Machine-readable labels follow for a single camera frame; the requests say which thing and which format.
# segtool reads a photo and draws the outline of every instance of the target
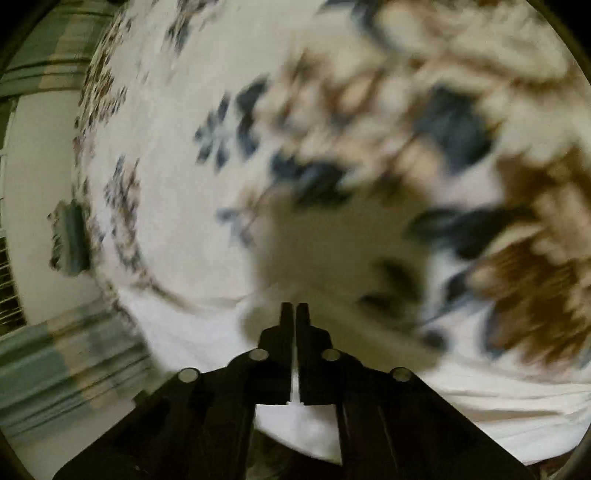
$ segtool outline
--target wall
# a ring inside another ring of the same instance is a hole
[[[79,92],[44,92],[18,101],[9,132],[2,223],[18,294],[30,324],[99,297],[87,274],[68,278],[49,267],[47,215],[70,200],[72,139]]]

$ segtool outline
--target metal rivet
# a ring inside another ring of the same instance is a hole
[[[199,371],[194,368],[184,368],[178,373],[178,379],[183,383],[193,383],[199,378]]]
[[[322,352],[322,358],[327,362],[336,362],[340,358],[340,352],[334,348],[329,348]]]
[[[262,348],[255,348],[254,350],[251,350],[248,356],[255,362],[262,362],[263,360],[267,360],[267,358],[269,358],[269,352],[263,350]]]
[[[395,368],[390,374],[397,382],[408,382],[413,377],[413,373],[404,367]]]

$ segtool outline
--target floral bedspread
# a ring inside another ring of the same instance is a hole
[[[320,299],[361,360],[558,455],[589,424],[589,99],[524,2],[132,1],[74,141],[95,275],[154,349],[148,297],[215,348],[244,312],[205,310]]]

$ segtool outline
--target fabric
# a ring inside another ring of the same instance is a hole
[[[78,90],[116,7],[106,0],[61,0],[31,31],[0,79],[0,98]]]
[[[496,298],[472,273],[539,215],[498,165],[588,160],[589,84],[527,4],[480,3],[136,0],[120,13],[82,91],[74,186],[97,281],[159,362],[222,367],[282,301],[306,301],[337,348],[411,368],[520,460],[577,444],[587,334],[548,356],[584,330],[521,312],[526,333],[556,334],[524,355],[530,337],[499,340],[512,324],[491,327]],[[258,426],[337,461],[333,408],[296,399],[259,407]]]
[[[80,205],[62,200],[48,218],[53,231],[50,267],[71,277],[88,270],[90,256]]]
[[[146,347],[102,301],[0,339],[0,428],[36,439],[141,390]]]

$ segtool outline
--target green striped curtain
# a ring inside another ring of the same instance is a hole
[[[61,0],[33,29],[0,79],[0,98],[82,88],[100,36],[117,7]]]
[[[12,442],[59,431],[154,375],[142,339],[102,301],[0,339],[0,430]]]

